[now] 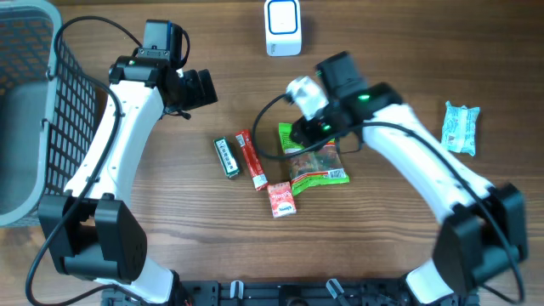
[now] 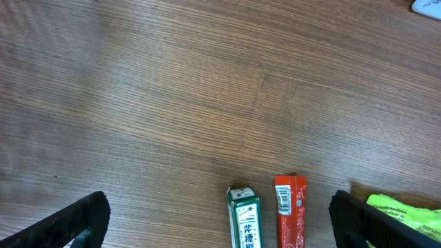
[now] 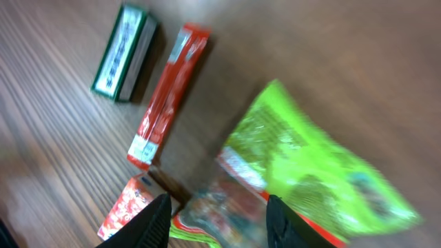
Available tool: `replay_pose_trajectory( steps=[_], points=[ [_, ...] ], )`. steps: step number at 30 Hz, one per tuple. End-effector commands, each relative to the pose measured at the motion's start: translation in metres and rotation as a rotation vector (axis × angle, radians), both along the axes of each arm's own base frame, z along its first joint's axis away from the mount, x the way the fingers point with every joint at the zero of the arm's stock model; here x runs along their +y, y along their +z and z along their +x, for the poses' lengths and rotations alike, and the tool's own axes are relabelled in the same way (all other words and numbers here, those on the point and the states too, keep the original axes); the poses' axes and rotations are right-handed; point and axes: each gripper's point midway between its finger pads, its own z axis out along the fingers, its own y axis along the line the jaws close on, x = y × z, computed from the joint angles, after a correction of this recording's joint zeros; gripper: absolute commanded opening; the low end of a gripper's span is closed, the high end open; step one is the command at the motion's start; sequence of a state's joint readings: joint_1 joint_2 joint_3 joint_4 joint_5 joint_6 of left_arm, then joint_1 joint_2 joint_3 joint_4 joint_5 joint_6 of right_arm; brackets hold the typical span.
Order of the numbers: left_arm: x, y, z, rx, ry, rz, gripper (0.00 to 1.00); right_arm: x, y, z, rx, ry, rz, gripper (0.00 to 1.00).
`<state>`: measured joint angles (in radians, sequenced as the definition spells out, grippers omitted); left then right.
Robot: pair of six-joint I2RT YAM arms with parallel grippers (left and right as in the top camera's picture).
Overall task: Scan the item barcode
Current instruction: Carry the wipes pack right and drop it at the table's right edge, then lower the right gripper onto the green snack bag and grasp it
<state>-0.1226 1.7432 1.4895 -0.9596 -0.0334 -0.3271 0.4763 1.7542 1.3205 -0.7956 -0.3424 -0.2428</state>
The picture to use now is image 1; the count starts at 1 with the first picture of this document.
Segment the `teal white snack packet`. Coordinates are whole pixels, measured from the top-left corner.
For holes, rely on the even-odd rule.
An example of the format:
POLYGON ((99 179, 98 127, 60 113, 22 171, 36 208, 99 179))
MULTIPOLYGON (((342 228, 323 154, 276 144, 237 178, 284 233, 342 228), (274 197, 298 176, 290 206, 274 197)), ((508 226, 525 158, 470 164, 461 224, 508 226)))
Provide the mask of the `teal white snack packet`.
POLYGON ((442 127, 441 145, 455 153, 476 154, 476 123, 480 108, 454 106, 445 102, 445 119, 442 127))

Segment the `red long stick packet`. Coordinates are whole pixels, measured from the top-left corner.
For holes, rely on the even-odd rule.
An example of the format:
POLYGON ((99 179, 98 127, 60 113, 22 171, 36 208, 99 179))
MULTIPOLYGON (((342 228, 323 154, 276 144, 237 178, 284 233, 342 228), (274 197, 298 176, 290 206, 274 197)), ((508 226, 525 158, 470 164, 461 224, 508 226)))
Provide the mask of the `red long stick packet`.
POLYGON ((265 190, 269 182, 264 174, 262 164, 258 159, 257 151, 253 146, 250 131, 248 129, 241 130, 235 135, 235 138, 241 147, 255 190, 265 190))

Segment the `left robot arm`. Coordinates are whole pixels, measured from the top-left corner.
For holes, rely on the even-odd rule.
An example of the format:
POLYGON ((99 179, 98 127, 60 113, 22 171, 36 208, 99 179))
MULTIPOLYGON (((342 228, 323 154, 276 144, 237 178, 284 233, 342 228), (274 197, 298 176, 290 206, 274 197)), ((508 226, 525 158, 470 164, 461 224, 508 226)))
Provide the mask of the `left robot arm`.
POLYGON ((129 205, 147 139, 164 116, 189 118, 218 99, 210 73, 186 70, 190 39, 167 20, 148 20, 129 56, 110 68, 108 100, 81 166, 60 195, 45 195, 38 218, 58 273, 120 292, 141 305, 190 305, 179 275, 152 260, 129 205))

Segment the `green snack bag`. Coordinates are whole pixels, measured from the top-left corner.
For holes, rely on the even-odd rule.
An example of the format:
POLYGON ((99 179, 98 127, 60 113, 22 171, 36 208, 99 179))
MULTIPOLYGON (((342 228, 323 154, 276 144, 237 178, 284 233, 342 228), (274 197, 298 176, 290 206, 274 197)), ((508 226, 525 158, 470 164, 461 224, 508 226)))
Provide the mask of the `green snack bag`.
POLYGON ((317 151, 310 151, 287 160, 292 192, 296 196, 310 187, 350 182, 335 140, 329 141, 317 151))

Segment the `red small box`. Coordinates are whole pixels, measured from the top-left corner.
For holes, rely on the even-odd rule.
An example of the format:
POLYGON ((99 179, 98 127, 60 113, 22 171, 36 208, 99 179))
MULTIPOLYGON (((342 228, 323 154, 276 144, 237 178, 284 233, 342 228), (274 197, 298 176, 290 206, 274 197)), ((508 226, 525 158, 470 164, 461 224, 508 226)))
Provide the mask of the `red small box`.
POLYGON ((267 191, 274 218, 285 217, 297 212, 292 187, 289 182, 270 184, 267 191))

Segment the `dark green gum pack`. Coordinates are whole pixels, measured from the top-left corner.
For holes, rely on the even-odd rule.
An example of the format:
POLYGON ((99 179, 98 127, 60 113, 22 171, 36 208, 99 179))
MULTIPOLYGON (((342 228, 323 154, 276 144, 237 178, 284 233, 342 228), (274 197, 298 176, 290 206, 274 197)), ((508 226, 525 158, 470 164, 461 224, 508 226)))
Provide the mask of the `dark green gum pack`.
POLYGON ((218 138, 213 141, 214 148, 218 154, 224 174, 228 179, 233 179, 241 172, 239 162, 230 146, 230 142, 225 138, 218 138))

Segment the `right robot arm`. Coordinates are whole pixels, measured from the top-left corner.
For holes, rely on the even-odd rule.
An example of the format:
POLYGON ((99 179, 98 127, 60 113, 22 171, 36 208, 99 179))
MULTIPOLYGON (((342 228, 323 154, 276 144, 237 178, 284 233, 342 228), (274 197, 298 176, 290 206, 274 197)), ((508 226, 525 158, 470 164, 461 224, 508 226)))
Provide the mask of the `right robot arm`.
POLYGON ((287 98, 303 114, 292 139, 317 150, 355 133, 411 183, 440 225, 432 257, 405 277, 411 295, 421 304, 467 296, 510 269, 523 302, 519 264, 529 251, 521 192, 465 167, 389 84, 367 85, 349 53, 320 62, 316 72, 320 83, 301 76, 287 85, 287 98))

